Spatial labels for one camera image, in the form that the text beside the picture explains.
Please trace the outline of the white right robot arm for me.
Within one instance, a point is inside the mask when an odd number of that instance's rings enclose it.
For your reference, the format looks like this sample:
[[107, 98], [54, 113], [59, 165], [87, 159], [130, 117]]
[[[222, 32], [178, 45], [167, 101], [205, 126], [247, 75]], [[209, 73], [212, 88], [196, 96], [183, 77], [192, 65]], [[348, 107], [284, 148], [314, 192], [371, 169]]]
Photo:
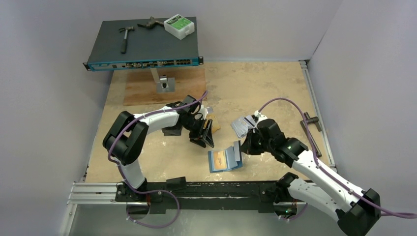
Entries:
[[310, 186], [293, 173], [286, 173], [276, 187], [276, 201], [291, 197], [306, 202], [329, 215], [348, 236], [364, 236], [381, 218], [380, 195], [350, 183], [296, 138], [287, 138], [277, 122], [267, 118], [248, 129], [241, 150], [249, 155], [270, 153], [315, 183]]

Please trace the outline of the blue leather card holder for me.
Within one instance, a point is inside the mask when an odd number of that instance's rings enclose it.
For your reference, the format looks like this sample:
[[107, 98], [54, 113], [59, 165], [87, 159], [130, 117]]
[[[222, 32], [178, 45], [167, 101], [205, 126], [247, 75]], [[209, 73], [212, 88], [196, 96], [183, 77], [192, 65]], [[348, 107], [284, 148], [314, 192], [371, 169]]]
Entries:
[[224, 150], [208, 151], [208, 165], [210, 173], [228, 172], [242, 168], [241, 152], [232, 146]]

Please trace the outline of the single white credit card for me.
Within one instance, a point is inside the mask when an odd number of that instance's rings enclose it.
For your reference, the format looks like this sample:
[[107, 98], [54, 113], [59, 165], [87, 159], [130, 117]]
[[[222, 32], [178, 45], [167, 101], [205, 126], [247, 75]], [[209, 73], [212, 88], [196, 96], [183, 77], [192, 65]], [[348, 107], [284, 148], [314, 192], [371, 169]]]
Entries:
[[233, 149], [234, 149], [235, 161], [236, 162], [241, 162], [242, 154], [241, 154], [241, 150], [240, 150], [240, 140], [234, 142]]

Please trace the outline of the black credit card stack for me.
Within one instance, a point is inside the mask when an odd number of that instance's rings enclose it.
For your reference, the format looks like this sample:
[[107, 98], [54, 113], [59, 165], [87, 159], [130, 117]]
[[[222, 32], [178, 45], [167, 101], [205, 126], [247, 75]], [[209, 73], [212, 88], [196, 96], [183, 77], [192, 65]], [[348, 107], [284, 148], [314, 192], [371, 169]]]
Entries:
[[165, 127], [161, 129], [164, 136], [181, 136], [182, 126]]

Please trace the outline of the single orange credit card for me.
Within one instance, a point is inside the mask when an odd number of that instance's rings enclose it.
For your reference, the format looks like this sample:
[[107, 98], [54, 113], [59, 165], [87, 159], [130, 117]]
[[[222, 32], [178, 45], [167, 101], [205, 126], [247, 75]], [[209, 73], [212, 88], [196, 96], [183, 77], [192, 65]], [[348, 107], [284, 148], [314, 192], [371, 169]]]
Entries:
[[214, 151], [212, 159], [215, 170], [225, 170], [228, 168], [226, 152], [224, 150]]

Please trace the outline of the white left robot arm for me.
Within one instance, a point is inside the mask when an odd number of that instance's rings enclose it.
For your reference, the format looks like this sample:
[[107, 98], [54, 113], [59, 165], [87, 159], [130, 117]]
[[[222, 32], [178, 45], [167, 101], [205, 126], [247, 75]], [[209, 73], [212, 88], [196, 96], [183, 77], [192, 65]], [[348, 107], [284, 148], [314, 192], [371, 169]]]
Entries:
[[147, 135], [157, 130], [172, 132], [182, 128], [189, 131], [190, 142], [203, 148], [214, 147], [212, 120], [203, 113], [202, 99], [190, 95], [159, 110], [143, 114], [124, 111], [116, 118], [102, 145], [134, 201], [141, 201], [147, 194], [147, 180], [138, 161]]

